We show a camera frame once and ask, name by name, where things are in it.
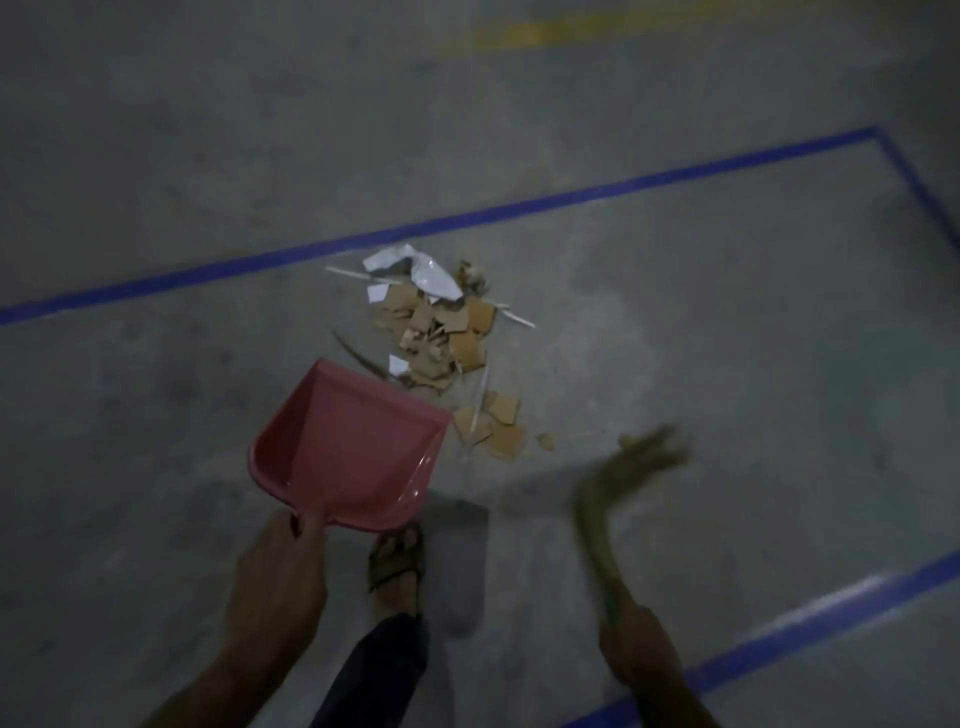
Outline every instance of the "yellow floor line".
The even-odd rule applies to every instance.
[[[825,10],[855,4],[863,3],[862,0],[693,0],[683,5],[578,12],[480,28],[442,44],[440,53],[459,57],[546,48],[670,30],[723,18],[756,19],[791,10]]]

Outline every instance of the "pile of debris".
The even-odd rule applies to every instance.
[[[410,386],[423,385],[441,392],[456,374],[480,369],[487,363],[481,343],[490,333],[496,306],[476,296],[461,303],[430,303],[412,283],[391,285],[375,323],[388,330],[403,352],[406,366],[391,374]]]
[[[369,275],[411,260],[408,275],[389,279]],[[488,285],[473,265],[461,261],[451,277],[433,258],[411,246],[387,249],[364,260],[367,274],[327,266],[327,270],[372,282],[368,300],[374,322],[389,332],[399,348],[390,355],[385,370],[356,352],[338,336],[345,349],[368,370],[383,378],[395,378],[407,387],[430,387],[445,392],[457,376],[487,366],[484,337],[490,333],[499,312],[528,327],[534,325],[506,309],[509,306],[483,299]],[[527,430],[516,423],[518,396],[487,390],[490,370],[485,369],[472,405],[455,410],[453,423],[468,447],[486,443],[487,451],[501,459],[514,460],[523,450]],[[543,449],[553,449],[553,437],[538,436]]]

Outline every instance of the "foot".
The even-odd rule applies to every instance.
[[[423,548],[423,544],[419,543],[420,538],[420,532],[414,526],[381,536],[373,546],[371,564],[389,568],[393,561],[400,564],[408,561],[409,554]],[[374,592],[377,618],[380,620],[400,614],[411,617],[420,614],[420,572],[417,570],[408,569],[389,577]]]

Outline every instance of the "black sandal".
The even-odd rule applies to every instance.
[[[411,546],[404,543],[407,534],[413,531],[417,539]],[[381,553],[383,545],[390,539],[394,540],[394,550]],[[426,569],[426,560],[423,549],[423,531],[416,523],[407,523],[393,531],[385,531],[376,537],[370,562],[367,566],[367,581],[371,593],[375,592],[388,581],[396,579],[407,571],[417,575],[417,612],[420,612],[420,582]]]

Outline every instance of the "wrist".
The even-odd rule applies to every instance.
[[[248,691],[271,691],[286,677],[295,662],[265,640],[244,638],[223,646],[214,666]]]
[[[674,670],[646,671],[634,680],[631,692],[637,700],[659,706],[674,703],[692,694],[684,675]]]

